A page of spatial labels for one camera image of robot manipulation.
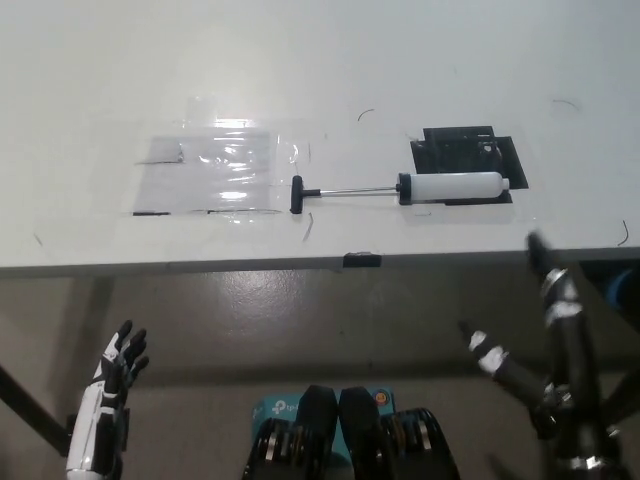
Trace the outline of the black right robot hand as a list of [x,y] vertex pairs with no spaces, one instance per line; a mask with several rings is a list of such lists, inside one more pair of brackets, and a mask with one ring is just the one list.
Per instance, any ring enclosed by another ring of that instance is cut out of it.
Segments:
[[594,344],[572,275],[539,233],[529,233],[526,243],[543,305],[549,374],[537,377],[469,321],[459,324],[462,338],[479,369],[528,410],[547,478],[628,479],[614,423],[605,415]]

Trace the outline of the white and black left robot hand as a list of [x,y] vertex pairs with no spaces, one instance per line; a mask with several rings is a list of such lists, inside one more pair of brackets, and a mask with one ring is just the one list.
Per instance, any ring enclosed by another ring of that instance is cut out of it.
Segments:
[[101,354],[84,390],[66,460],[68,479],[119,479],[123,472],[130,410],[129,390],[149,364],[145,329],[125,321]]

